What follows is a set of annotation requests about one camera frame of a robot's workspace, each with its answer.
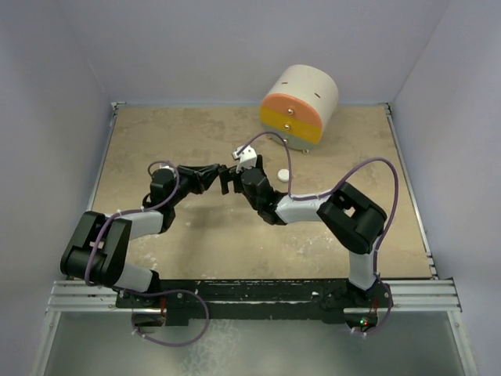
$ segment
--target orange stripe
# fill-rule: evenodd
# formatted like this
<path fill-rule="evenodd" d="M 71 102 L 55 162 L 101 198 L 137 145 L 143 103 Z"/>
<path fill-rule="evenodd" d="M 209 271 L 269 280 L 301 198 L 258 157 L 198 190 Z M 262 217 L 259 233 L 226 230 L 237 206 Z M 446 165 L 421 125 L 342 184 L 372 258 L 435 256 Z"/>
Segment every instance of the orange stripe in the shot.
<path fill-rule="evenodd" d="M 321 129 L 323 128 L 322 120 L 315 109 L 305 101 L 293 96 L 277 92 L 266 96 L 261 102 L 261 105 L 278 112 L 279 114 L 290 116 L 303 123 L 307 123 Z M 290 108 L 294 110 L 294 114 L 292 115 L 287 113 L 287 110 Z"/>

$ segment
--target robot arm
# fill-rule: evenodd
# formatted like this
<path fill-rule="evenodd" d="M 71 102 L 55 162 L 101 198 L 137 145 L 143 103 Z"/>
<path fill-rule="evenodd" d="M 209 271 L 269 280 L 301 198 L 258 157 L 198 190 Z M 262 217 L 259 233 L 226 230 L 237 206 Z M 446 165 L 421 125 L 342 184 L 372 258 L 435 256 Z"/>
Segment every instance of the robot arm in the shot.
<path fill-rule="evenodd" d="M 189 193 L 202 194 L 218 177 L 219 164 L 202 167 L 178 166 L 179 186 L 170 201 L 156 210 L 175 188 L 175 171 L 169 167 L 157 169 L 151 176 L 150 193 L 142 201 L 143 209 L 124 214 L 112 221 L 102 244 L 92 260 L 90 281 L 105 287 L 134 291 L 157 291 L 158 274 L 125 262 L 128 242 L 150 234 L 164 233 L 175 218 L 175 206 Z M 63 254 L 60 269 L 63 274 L 84 279 L 92 246 L 109 215 L 94 211 L 83 214 Z"/>
<path fill-rule="evenodd" d="M 242 193 L 270 225 L 324 222 L 349 251 L 350 283 L 363 291 L 374 285 L 374 244 L 383 233 L 387 218 L 381 207 L 349 183 L 332 194 L 326 191 L 290 197 L 271 187 L 262 157 L 251 147 L 241 154 L 233 153 L 233 157 L 238 160 L 236 167 L 220 168 L 223 194 L 228 193 L 228 182 L 233 181 L 235 192 Z"/>
<path fill-rule="evenodd" d="M 271 187 L 263 169 L 262 156 L 257 155 L 253 148 L 247 146 L 241 153 L 233 153 L 233 157 L 237 165 L 231 168 L 219 164 L 178 166 L 178 189 L 173 198 L 160 207 L 158 205 L 174 190 L 176 176 L 169 167 L 157 169 L 152 174 L 150 193 L 142 201 L 143 210 L 112 221 L 92 260 L 90 280 L 107 287 L 158 291 L 160 278 L 156 272 L 125 262 L 128 242 L 167 231 L 174 221 L 176 204 L 189 193 L 202 194 L 219 176 L 223 194 L 229 192 L 228 183 L 232 182 L 234 191 L 242 193 L 250 206 L 271 225 L 324 222 L 349 251 L 350 283 L 362 291 L 373 286 L 376 279 L 373 245 L 382 234 L 386 220 L 382 208 L 349 183 L 330 195 L 318 193 L 289 197 Z M 355 211 L 349 215 L 347 210 L 352 208 Z M 90 251 L 106 219 L 106 215 L 93 211 L 83 214 L 61 259 L 60 268 L 64 274 L 84 277 Z"/>

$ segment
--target black robot arm segment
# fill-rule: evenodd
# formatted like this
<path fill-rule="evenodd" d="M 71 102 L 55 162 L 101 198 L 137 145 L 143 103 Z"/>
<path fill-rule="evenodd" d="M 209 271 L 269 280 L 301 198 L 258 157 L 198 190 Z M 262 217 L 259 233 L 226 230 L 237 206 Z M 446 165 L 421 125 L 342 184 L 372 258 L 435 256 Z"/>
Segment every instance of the black robot arm segment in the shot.
<path fill-rule="evenodd" d="M 157 210 L 164 216 L 161 233 L 171 227 L 175 218 L 174 206 L 189 193 L 202 194 L 208 190 L 219 176 L 221 165 L 210 164 L 200 167 L 178 166 L 179 187 L 170 201 Z M 151 175 L 150 193 L 142 200 L 142 206 L 152 208 L 165 201 L 175 188 L 174 169 L 165 167 L 157 169 Z"/>

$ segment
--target wire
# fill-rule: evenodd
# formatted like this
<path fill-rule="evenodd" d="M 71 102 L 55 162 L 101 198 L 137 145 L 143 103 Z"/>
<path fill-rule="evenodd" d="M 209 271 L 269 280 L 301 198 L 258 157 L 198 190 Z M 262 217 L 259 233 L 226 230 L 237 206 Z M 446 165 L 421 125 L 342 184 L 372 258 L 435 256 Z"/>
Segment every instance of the wire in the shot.
<path fill-rule="evenodd" d="M 167 346 L 167 347 L 183 347 L 183 346 L 191 345 L 192 343 L 201 339 L 202 336 L 207 331 L 207 329 L 209 328 L 209 308 L 207 307 L 207 303 L 204 302 L 204 300 L 200 296 L 198 296 L 197 294 L 195 294 L 194 292 L 192 292 L 190 290 L 178 289 L 178 290 L 169 290 L 169 291 L 154 292 L 154 293 L 143 293 L 143 292 L 133 291 L 133 290 L 126 290 L 126 291 L 129 293 L 132 293 L 134 295 L 144 296 L 147 298 L 155 298 L 157 296 L 179 294 L 179 293 L 188 294 L 188 295 L 192 295 L 195 298 L 197 298 L 198 301 L 202 304 L 202 306 L 204 308 L 204 311 L 205 311 L 204 327 L 202 327 L 202 330 L 200 331 L 199 334 L 197 334 L 195 337 L 193 337 L 192 339 L 185 341 L 185 342 L 166 342 L 166 341 L 161 341 L 160 339 L 150 337 L 149 335 L 142 333 L 139 326 L 136 327 L 136 325 L 134 324 L 134 318 L 132 317 L 131 323 L 132 323 L 132 329 L 134 330 L 134 333 L 137 334 L 138 336 L 146 339 L 147 341 L 156 343 L 158 345 Z"/>
<path fill-rule="evenodd" d="M 385 324 L 387 322 L 387 320 L 388 320 L 388 318 L 390 316 L 391 306 L 393 305 L 393 297 L 391 295 L 391 289 L 386 284 L 383 283 L 383 281 L 381 280 L 381 278 L 379 276 L 379 273 L 377 272 L 377 254 L 379 252 L 381 244 L 383 243 L 384 238 L 387 235 L 388 230 L 390 229 L 391 224 L 393 223 L 393 219 L 395 218 L 395 213 L 397 211 L 398 187 L 399 187 L 397 169 L 386 158 L 383 158 L 383 157 L 369 158 L 366 161 L 357 164 L 354 168 L 352 168 L 350 171 L 348 171 L 347 174 L 345 176 L 343 176 L 339 182 L 337 182 L 337 184 L 333 187 L 332 190 L 328 190 L 328 191 L 326 191 L 324 193 L 321 193 L 319 195 L 310 195 L 310 196 L 303 196 L 303 197 L 293 196 L 293 194 L 291 192 L 291 190 L 292 190 L 292 176 L 293 176 L 292 175 L 292 160 L 290 158 L 289 146 L 287 145 L 287 143 L 285 142 L 285 140 L 282 138 L 282 136 L 280 134 L 278 134 L 276 132 L 270 132 L 270 131 L 265 131 L 265 132 L 258 133 L 256 136 L 252 137 L 249 141 L 247 141 L 247 143 L 244 146 L 242 146 L 240 148 L 240 150 L 238 150 L 236 152 L 236 155 L 237 156 L 240 155 L 240 153 L 242 153 L 242 151 L 244 151 L 246 147 L 248 147 L 251 143 L 253 143 L 253 141 L 255 141 L 258 137 L 261 137 L 263 135 L 272 135 L 272 136 L 278 137 L 280 139 L 280 141 L 282 142 L 283 146 L 285 147 L 285 151 L 286 151 L 286 154 L 287 154 L 287 165 L 288 165 L 288 168 L 289 168 L 289 176 L 290 176 L 289 182 L 287 184 L 287 195 L 293 201 L 307 201 L 307 200 L 311 200 L 311 199 L 314 199 L 314 198 L 324 198 L 324 197 L 330 196 L 331 194 L 333 194 L 334 192 L 336 192 L 360 168 L 368 165 L 369 163 L 380 161 L 380 162 L 385 163 L 391 169 L 391 173 L 393 174 L 393 181 L 394 181 L 393 205 L 391 206 L 391 212 L 390 212 L 390 216 L 388 217 L 388 220 L 386 222 L 386 226 L 383 228 L 383 233 L 381 234 L 381 236 L 377 240 L 377 242 L 375 244 L 376 245 L 375 246 L 375 250 L 374 250 L 374 264 L 373 264 L 374 276 L 376 277 L 377 281 L 380 284 L 383 284 L 383 286 L 384 286 L 384 288 L 385 288 L 385 290 L 386 290 L 386 292 L 388 294 L 388 303 L 389 303 L 388 304 L 388 311 L 387 311 L 386 315 L 384 316 L 384 318 L 382 319 L 382 321 L 380 322 L 380 324 L 377 325 L 374 329 L 371 329 L 368 333 L 372 334 L 374 331 L 378 331 L 379 328 L 383 324 Z"/>
<path fill-rule="evenodd" d="M 108 227 L 111 225 L 112 221 L 114 221 L 116 218 L 118 218 L 118 217 L 120 217 L 122 215 L 135 214 L 135 213 L 140 213 L 140 212 L 143 212 L 143 211 L 145 211 L 145 212 L 147 212 L 147 211 L 151 212 L 153 210 L 157 210 L 158 208 L 161 208 L 166 203 L 168 203 L 173 198 L 173 196 L 176 194 L 176 192 L 178 191 L 178 188 L 179 188 L 179 172 L 178 172 L 178 169 L 170 161 L 155 161 L 153 163 L 150 163 L 150 165 L 148 166 L 148 174 L 150 174 L 150 176 L 151 176 L 150 169 L 151 169 L 151 167 L 153 165 L 155 165 L 157 163 L 165 163 L 167 166 L 169 166 L 170 168 L 174 169 L 174 171 L 175 171 L 175 187 L 174 187 L 174 189 L 172 190 L 171 194 L 165 200 L 163 200 L 162 202 L 160 202 L 157 205 L 152 206 L 151 208 L 147 208 L 147 209 L 132 209 L 132 210 L 125 210 L 123 212 L 119 211 L 119 212 L 117 212 L 115 214 L 112 214 L 104 222 L 103 226 L 101 227 L 101 230 L 97 234 L 96 240 L 94 241 L 94 245 L 92 246 L 91 254 L 88 257 L 87 266 L 85 267 L 84 281 L 85 281 L 85 283 L 88 286 L 94 286 L 95 285 L 94 283 L 92 283 L 90 281 L 92 264 L 94 262 L 94 258 L 96 257 L 96 253 L 97 253 L 97 251 L 99 249 L 99 243 L 103 239 L 104 233 L 106 232 L 106 230 L 108 230 Z"/>

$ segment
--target yellow stripe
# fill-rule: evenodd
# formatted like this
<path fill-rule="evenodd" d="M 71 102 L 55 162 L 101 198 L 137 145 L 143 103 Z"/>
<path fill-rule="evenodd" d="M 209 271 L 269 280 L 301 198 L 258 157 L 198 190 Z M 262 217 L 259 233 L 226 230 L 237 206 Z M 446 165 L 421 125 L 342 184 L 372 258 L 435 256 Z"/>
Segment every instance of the yellow stripe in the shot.
<path fill-rule="evenodd" d="M 318 143 L 320 141 L 322 129 L 314 125 L 279 114 L 266 107 L 261 107 L 259 117 L 263 123 L 270 127 L 277 128 L 283 133 L 289 133 L 292 136 L 299 137 L 310 143 Z M 290 125 L 289 130 L 285 129 L 285 124 Z"/>

